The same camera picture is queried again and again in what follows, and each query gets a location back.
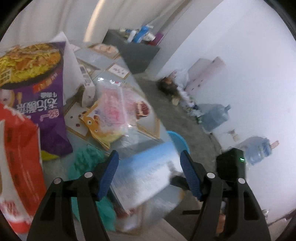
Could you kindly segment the yellow cartoon snack wrapper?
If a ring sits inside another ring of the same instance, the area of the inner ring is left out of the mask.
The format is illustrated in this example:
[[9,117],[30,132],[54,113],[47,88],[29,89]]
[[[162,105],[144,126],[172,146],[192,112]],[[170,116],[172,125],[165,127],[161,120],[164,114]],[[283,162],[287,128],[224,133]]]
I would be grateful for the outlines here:
[[106,150],[110,149],[111,143],[123,137],[128,128],[125,112],[119,104],[103,104],[96,101],[80,119],[92,137]]

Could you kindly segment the pink white board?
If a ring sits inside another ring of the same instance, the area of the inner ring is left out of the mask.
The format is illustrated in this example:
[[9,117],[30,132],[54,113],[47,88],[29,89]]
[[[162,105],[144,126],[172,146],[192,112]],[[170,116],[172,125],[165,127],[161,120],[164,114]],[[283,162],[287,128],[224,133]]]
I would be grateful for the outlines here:
[[225,66],[224,61],[220,57],[216,57],[214,60],[198,59],[188,71],[189,83],[185,91],[190,95],[197,94],[201,87],[217,75]]

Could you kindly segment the trash pile by wall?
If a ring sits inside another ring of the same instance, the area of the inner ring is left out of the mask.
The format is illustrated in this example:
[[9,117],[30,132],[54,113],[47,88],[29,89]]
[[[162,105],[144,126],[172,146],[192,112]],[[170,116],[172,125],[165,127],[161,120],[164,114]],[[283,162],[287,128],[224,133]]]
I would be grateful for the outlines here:
[[189,74],[186,69],[176,69],[168,76],[157,81],[157,87],[165,95],[171,97],[173,105],[180,105],[184,111],[195,118],[202,113],[192,97],[185,91],[189,83]]

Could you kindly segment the teal green cloth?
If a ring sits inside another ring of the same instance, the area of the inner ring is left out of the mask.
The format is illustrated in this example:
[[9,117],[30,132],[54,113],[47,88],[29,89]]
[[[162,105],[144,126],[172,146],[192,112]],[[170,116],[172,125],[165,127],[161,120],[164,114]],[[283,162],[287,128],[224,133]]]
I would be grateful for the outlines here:
[[[75,158],[70,166],[68,172],[69,180],[79,179],[84,176],[85,173],[95,173],[95,167],[106,161],[106,155],[103,151],[97,149],[92,145],[87,145],[80,148],[75,152]],[[88,186],[90,187],[90,194],[95,200],[96,208],[98,210],[100,219],[104,228],[107,231],[115,231],[116,212],[114,210],[112,202],[107,196],[99,199],[97,197],[98,184],[95,175],[90,177]]]

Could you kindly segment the white small carton box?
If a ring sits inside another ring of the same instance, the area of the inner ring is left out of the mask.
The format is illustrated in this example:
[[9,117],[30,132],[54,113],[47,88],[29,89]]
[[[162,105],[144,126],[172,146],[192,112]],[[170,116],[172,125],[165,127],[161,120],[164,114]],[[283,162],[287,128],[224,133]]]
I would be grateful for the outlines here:
[[84,83],[78,89],[78,100],[83,108],[88,108],[92,106],[94,102],[96,88],[85,66],[80,64],[79,67],[84,79]]

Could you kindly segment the red snack bag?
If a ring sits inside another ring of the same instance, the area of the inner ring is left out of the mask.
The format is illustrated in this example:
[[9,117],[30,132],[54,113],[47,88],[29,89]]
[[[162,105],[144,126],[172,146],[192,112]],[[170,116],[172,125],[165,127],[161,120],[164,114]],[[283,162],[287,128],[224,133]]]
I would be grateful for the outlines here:
[[1,105],[1,212],[16,233],[27,233],[46,193],[39,128]]

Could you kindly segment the white tissue paper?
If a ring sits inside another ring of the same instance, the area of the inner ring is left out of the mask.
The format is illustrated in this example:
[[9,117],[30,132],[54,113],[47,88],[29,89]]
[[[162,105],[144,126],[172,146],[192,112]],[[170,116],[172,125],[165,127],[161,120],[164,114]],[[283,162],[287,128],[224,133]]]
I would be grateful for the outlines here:
[[84,85],[84,78],[80,70],[78,61],[72,50],[64,32],[58,33],[51,41],[53,42],[65,42],[64,48],[64,66],[63,66],[63,105],[67,100],[72,98],[78,91],[78,89]]

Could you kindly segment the white small bottle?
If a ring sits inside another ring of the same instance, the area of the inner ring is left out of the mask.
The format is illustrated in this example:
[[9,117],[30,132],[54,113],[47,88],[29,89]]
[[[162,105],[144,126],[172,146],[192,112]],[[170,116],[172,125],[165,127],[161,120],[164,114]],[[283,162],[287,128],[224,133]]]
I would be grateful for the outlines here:
[[135,35],[137,34],[137,30],[132,30],[128,36],[127,42],[131,43],[135,37]]

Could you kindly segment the blue white paper packet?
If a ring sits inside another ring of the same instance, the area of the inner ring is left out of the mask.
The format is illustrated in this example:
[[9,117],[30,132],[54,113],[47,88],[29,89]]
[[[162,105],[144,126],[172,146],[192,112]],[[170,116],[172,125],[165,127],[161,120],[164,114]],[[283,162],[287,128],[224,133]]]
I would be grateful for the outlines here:
[[161,143],[119,161],[111,190],[124,210],[136,208],[182,175],[180,155],[172,142]]

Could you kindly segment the clear pink plastic wrapper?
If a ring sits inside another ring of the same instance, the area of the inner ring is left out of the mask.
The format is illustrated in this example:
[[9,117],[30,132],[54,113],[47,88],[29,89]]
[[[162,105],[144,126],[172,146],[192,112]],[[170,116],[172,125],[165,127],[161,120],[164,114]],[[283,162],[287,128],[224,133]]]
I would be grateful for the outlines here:
[[126,82],[99,77],[96,88],[98,108],[95,114],[104,132],[111,131],[115,135],[124,136],[137,126],[140,119],[151,113],[141,92]]

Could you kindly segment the purple instant noodle bag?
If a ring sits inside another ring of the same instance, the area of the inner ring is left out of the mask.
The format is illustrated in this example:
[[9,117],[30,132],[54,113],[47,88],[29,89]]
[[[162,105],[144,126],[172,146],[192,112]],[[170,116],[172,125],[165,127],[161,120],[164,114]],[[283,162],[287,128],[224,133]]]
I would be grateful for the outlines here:
[[63,114],[65,42],[15,46],[1,56],[1,103],[39,127],[49,158],[72,153]]

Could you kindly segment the pomegranate pattern tablecloth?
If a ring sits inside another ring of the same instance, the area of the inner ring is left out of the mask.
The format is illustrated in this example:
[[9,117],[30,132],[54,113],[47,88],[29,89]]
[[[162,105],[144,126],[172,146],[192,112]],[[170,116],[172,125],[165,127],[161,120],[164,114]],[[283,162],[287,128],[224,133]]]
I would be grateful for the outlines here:
[[69,130],[73,153],[44,164],[46,181],[76,178],[93,162],[76,161],[80,151],[95,149],[108,156],[117,151],[119,164],[110,186],[110,201],[118,232],[136,234],[156,224],[180,202],[170,181],[182,174],[180,155],[154,109],[122,60],[109,61],[92,50],[76,56],[83,64],[100,68],[92,77],[95,96],[83,109],[70,102],[67,113],[76,122]]

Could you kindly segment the white curtain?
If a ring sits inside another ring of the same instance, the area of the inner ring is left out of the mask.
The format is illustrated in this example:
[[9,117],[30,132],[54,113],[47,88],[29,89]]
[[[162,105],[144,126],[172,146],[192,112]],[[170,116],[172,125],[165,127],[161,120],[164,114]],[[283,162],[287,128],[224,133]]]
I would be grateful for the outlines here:
[[32,1],[14,19],[1,47],[49,42],[63,32],[67,39],[100,43],[109,29],[158,31],[183,1]]

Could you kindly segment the magenta box on cabinet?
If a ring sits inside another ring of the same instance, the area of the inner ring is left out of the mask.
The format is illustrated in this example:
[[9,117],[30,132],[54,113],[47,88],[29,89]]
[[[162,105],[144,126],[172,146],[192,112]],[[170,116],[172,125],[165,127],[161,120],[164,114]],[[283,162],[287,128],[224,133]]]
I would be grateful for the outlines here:
[[160,41],[163,39],[164,35],[161,32],[156,33],[155,38],[149,42],[150,45],[152,46],[157,46]]

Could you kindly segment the large water jug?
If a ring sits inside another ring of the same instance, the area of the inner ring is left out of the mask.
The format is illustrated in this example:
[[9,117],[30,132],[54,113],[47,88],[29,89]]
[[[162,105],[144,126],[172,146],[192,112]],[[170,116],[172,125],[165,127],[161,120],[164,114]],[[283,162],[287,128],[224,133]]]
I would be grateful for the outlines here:
[[279,141],[271,143],[268,138],[253,136],[247,138],[236,147],[244,152],[247,163],[253,166],[264,158],[269,157],[273,149],[279,144]]
[[227,106],[222,104],[200,104],[198,107],[202,113],[199,122],[208,133],[229,120],[230,104]]

